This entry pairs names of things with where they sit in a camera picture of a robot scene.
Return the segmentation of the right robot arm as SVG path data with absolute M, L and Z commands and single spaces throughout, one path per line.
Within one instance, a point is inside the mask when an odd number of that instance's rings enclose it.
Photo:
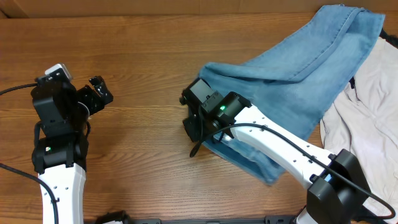
M 240 94 L 223 96 L 201 78 L 182 91 L 180 103 L 191 112 L 183 124 L 193 142 L 219 134 L 246 143 L 301 183 L 307 203 L 294 223 L 350 223 L 359 215 L 368 197 L 358 188 L 369 190 L 369 185 L 354 154 L 316 147 L 271 121 Z

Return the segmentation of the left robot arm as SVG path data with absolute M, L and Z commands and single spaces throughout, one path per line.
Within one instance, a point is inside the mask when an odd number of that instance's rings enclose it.
M 83 191 L 91 126 L 88 119 L 113 101 L 95 76 L 77 90 L 67 78 L 41 78 L 31 91 L 40 118 L 32 163 L 41 188 L 44 223 L 83 223 Z

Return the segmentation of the light blue denim jeans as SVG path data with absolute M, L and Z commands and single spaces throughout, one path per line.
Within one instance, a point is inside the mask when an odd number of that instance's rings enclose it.
M 384 19 L 363 8 L 325 5 L 263 54 L 240 65 L 207 63 L 198 76 L 222 95 L 242 95 L 306 140 L 371 53 Z

